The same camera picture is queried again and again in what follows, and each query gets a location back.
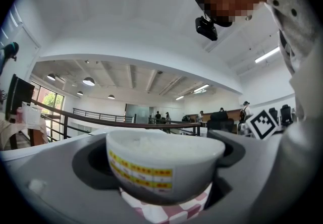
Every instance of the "window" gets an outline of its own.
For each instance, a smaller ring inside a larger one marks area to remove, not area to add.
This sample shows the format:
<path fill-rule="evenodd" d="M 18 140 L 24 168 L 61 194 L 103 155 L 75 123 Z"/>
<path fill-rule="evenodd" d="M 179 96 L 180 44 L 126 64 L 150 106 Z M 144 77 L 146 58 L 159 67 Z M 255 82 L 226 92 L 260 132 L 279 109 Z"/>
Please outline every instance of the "window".
<path fill-rule="evenodd" d="M 63 101 L 64 101 L 64 96 L 57 94 L 56 92 L 53 92 L 49 89 L 46 89 L 40 85 L 38 85 L 35 82 L 31 82 L 32 85 L 35 86 L 34 88 L 34 93 L 32 95 L 32 99 L 43 103 L 45 105 L 54 107 L 56 109 L 62 109 L 63 106 Z M 61 115 L 52 111 L 49 111 L 47 109 L 42 109 L 41 111 L 43 114 L 47 114 L 47 115 L 53 115 L 55 117 L 53 117 L 54 120 L 60 122 L 61 121 Z M 60 140 L 61 139 L 61 135 L 53 130 L 51 130 L 50 128 L 60 132 L 60 124 L 55 123 L 51 120 L 46 120 L 46 126 L 47 128 L 47 135 L 53 137 L 56 140 Z"/>

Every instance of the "white bowl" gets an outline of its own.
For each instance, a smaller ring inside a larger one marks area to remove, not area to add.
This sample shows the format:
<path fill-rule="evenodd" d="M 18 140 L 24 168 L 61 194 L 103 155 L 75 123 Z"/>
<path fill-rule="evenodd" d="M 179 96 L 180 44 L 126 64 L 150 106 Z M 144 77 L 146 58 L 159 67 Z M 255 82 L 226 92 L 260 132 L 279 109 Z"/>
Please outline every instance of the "white bowl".
<path fill-rule="evenodd" d="M 132 196 L 158 205 L 185 202 L 212 181 L 223 142 L 147 130 L 113 130 L 106 135 L 110 167 Z"/>

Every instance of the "computer monitor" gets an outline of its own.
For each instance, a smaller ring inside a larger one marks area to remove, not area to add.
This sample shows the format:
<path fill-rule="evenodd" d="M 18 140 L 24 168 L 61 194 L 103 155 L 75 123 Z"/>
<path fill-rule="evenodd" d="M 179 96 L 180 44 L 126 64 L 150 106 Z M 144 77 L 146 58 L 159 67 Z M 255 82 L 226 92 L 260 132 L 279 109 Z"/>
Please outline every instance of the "computer monitor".
<path fill-rule="evenodd" d="M 16 74 L 12 76 L 7 104 L 6 104 L 6 120 L 10 120 L 11 115 L 16 115 L 17 108 L 22 106 L 22 102 L 31 103 L 34 86 L 19 77 Z"/>

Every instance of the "black chair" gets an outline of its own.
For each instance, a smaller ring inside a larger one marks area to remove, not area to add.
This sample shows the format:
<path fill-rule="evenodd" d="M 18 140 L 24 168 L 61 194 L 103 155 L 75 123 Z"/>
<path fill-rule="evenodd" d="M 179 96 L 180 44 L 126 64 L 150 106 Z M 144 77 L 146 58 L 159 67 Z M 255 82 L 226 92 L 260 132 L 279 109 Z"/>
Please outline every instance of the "black chair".
<path fill-rule="evenodd" d="M 291 115 L 291 107 L 288 105 L 283 105 L 281 109 L 281 125 L 288 126 L 293 123 L 292 115 Z"/>
<path fill-rule="evenodd" d="M 207 121 L 207 130 L 222 130 L 225 128 L 225 122 L 228 120 L 226 111 L 215 112 L 211 114 L 210 120 Z"/>
<path fill-rule="evenodd" d="M 228 120 L 224 122 L 224 129 L 222 129 L 222 131 L 232 133 L 233 126 L 234 126 L 234 120 L 232 118 L 228 118 Z"/>
<path fill-rule="evenodd" d="M 269 109 L 269 114 L 271 114 L 271 116 L 274 118 L 274 120 L 276 121 L 276 123 L 278 124 L 278 111 L 273 107 Z"/>

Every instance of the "white ceiling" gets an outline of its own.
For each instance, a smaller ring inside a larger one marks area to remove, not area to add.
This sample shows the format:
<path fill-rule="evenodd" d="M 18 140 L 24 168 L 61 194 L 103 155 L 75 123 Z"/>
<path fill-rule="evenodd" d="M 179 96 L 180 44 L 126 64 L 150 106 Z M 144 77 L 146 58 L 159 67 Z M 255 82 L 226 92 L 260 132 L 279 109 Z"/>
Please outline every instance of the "white ceiling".
<path fill-rule="evenodd" d="M 88 60 L 89 63 L 81 60 L 66 61 L 46 61 L 37 62 L 32 74 L 55 85 L 67 92 L 76 94 L 77 91 L 89 91 L 90 87 L 83 84 L 83 79 L 92 77 L 96 84 L 103 92 L 106 88 L 115 86 L 127 92 L 129 89 L 163 95 L 174 99 L 180 95 L 187 95 L 193 90 L 205 85 L 205 83 L 192 80 L 186 77 L 176 76 L 155 69 L 145 69 L 134 65 L 122 65 L 111 62 L 98 62 Z M 57 76 L 55 82 L 49 80 L 47 75 L 54 73 Z M 212 86 L 207 91 L 215 92 Z"/>
<path fill-rule="evenodd" d="M 179 33 L 204 49 L 205 54 L 199 56 L 206 58 L 208 54 L 216 54 L 238 75 L 262 68 L 280 58 L 277 53 L 261 64 L 257 65 L 254 62 L 262 54 L 277 47 L 278 43 L 278 29 L 265 6 L 260 6 L 250 21 L 241 19 L 230 28 L 217 26 L 219 38 L 217 41 L 210 41 L 196 33 L 194 20 L 203 15 L 203 12 L 195 0 L 55 0 L 55 3 L 47 0 L 37 1 L 41 4 L 39 10 L 43 18 L 52 22 L 52 25 L 56 24 L 58 30 L 100 15 L 115 17 L 116 20 L 123 18 L 132 23 L 137 20 L 141 27 L 146 24 L 154 26 L 155 29 L 167 29 L 170 35 L 174 32 Z M 105 62 L 96 64 L 91 60 L 89 64 L 79 62 L 87 73 L 74 61 L 39 62 L 33 73 L 43 77 L 52 69 L 56 74 L 71 81 L 80 82 L 90 75 L 100 86 L 131 88 L 129 67 L 126 65 Z M 130 66 L 130 69 L 133 88 L 146 91 L 153 70 L 137 66 Z M 178 76 L 168 73 L 157 75 L 149 92 L 159 94 L 176 77 Z M 165 95 L 176 97 L 197 81 L 183 77 Z"/>

